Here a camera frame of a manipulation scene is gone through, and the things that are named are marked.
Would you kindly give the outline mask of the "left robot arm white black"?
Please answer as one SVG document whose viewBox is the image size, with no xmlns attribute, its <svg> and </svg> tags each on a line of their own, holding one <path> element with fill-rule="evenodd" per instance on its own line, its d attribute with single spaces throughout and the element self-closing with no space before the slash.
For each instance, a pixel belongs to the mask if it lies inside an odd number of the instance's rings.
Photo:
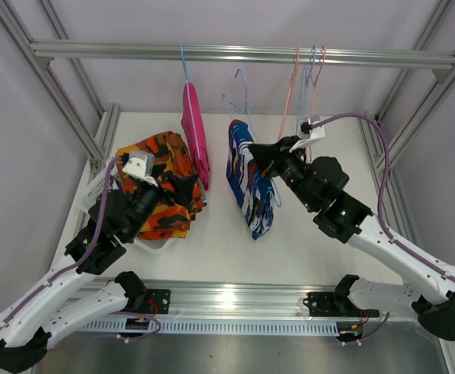
<svg viewBox="0 0 455 374">
<path fill-rule="evenodd" d="M 64 306 L 125 255 L 160 203 L 185 205 L 197 177 L 169 177 L 165 188 L 150 175 L 124 193 L 104 177 L 91 218 L 65 247 L 52 268 L 17 302 L 0 312 L 0 369 L 21 373 L 35 366 L 58 342 L 95 319 L 112 313 L 146 311 L 147 289 L 133 271 L 121 272 L 98 292 Z"/>
</svg>

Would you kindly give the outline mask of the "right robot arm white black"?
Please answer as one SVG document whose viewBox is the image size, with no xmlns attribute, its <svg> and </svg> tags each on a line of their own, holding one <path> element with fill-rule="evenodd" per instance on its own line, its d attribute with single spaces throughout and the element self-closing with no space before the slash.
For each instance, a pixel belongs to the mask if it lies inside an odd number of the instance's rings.
<svg viewBox="0 0 455 374">
<path fill-rule="evenodd" d="M 344 191 L 349 177 L 334 157 L 303 160 L 298 137 L 249 146 L 268 178 L 281 178 L 326 236 L 377 259 L 405 285 L 344 276 L 333 290 L 333 312 L 358 316 L 376 310 L 416 319 L 432 335 L 455 341 L 455 266 L 431 256 L 395 234 L 379 215 Z"/>
</svg>

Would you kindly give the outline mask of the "blue hanger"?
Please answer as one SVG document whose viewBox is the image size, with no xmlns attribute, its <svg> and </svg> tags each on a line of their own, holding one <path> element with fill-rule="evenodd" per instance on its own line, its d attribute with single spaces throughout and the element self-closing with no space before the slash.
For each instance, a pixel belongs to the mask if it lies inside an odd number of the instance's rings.
<svg viewBox="0 0 455 374">
<path fill-rule="evenodd" d="M 226 108 L 234 108 L 245 116 L 244 120 L 239 118 L 232 118 L 231 122 L 235 119 L 245 122 L 248 125 L 249 132 L 253 138 L 254 143 L 258 143 L 258 134 L 252 124 L 252 116 L 249 110 L 249 85 L 245 73 L 242 69 L 238 69 L 235 73 L 235 77 L 240 77 L 243 81 L 244 97 L 242 104 L 236 104 L 233 100 L 229 99 L 226 94 L 222 95 L 222 102 Z M 279 192 L 274 188 L 275 191 L 275 206 L 281 206 L 282 201 Z"/>
<path fill-rule="evenodd" d="M 312 57 L 309 63 L 302 67 L 301 82 L 298 95 L 298 112 L 296 117 L 295 133 L 297 136 L 302 134 L 301 123 L 305 118 L 307 97 L 309 93 L 309 86 L 311 85 L 312 70 L 315 65 L 316 59 L 316 46 L 312 46 Z"/>
</svg>

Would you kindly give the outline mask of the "pink hanger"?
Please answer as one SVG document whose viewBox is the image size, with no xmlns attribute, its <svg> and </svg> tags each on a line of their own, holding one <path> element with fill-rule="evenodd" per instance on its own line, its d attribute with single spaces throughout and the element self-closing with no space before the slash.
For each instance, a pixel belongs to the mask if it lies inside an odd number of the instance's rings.
<svg viewBox="0 0 455 374">
<path fill-rule="evenodd" d="M 298 70 L 299 70 L 299 59 L 300 59 L 300 54 L 301 54 L 301 48 L 302 48 L 301 45 L 298 44 L 298 46 L 296 48 L 296 53 L 295 53 L 294 68 L 292 70 L 291 81 L 290 81 L 290 84 L 289 84 L 289 88 L 288 88 L 288 92 L 287 92 L 287 98 L 286 98 L 285 105 L 284 105 L 284 112 L 283 112 L 282 119 L 281 119 L 280 130 L 279 130 L 279 134 L 278 134 L 278 140 L 281 139 L 283 137 L 283 134 L 284 134 L 284 128 L 285 128 L 285 124 L 286 124 L 286 121 L 287 121 L 287 116 L 288 116 L 288 111 L 289 111 L 289 107 L 290 107 L 290 103 L 291 103 L 291 98 L 292 98 L 292 95 L 293 95 L 293 92 L 294 92 L 294 89 L 295 89 L 295 82 L 296 82 L 296 78 L 297 78 L 297 74 L 298 74 Z"/>
<path fill-rule="evenodd" d="M 315 114 L 316 93 L 318 90 L 319 78 L 321 76 L 325 61 L 326 61 L 326 46 L 323 45 L 321 48 L 321 59 L 319 60 L 319 70 L 315 76 L 310 76 L 310 80 L 311 80 L 311 84 L 312 84 L 311 115 Z"/>
</svg>

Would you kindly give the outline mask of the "blue white patterned trousers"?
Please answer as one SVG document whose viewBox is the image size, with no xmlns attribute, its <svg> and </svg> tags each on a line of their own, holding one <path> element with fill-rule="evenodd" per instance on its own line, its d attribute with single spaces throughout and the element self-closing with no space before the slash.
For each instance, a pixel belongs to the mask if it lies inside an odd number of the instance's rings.
<svg viewBox="0 0 455 374">
<path fill-rule="evenodd" d="M 226 179 L 252 239 L 257 240 L 273 225 L 275 191 L 249 149 L 253 143 L 248 125 L 233 120 L 228 127 Z"/>
</svg>

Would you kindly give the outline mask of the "orange patterned trousers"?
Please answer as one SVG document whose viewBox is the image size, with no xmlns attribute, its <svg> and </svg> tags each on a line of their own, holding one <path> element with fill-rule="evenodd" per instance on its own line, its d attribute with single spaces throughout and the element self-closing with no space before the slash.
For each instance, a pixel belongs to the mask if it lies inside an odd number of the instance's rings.
<svg viewBox="0 0 455 374">
<path fill-rule="evenodd" d="M 133 150 L 141 150 L 154 155 L 155 164 L 163 169 L 157 177 L 158 184 L 168 192 L 173 191 L 172 175 L 184 178 L 197 174 L 189 155 L 189 149 L 176 132 L 158 133 L 138 143 L 117 149 L 115 155 L 124 157 Z M 172 206 L 158 205 L 150 219 L 141 228 L 138 238 L 148 241 L 185 238 L 196 215 L 205 207 L 199 179 L 194 189 L 194 197 L 196 205 L 193 210 L 187 210 L 177 203 Z"/>
</svg>

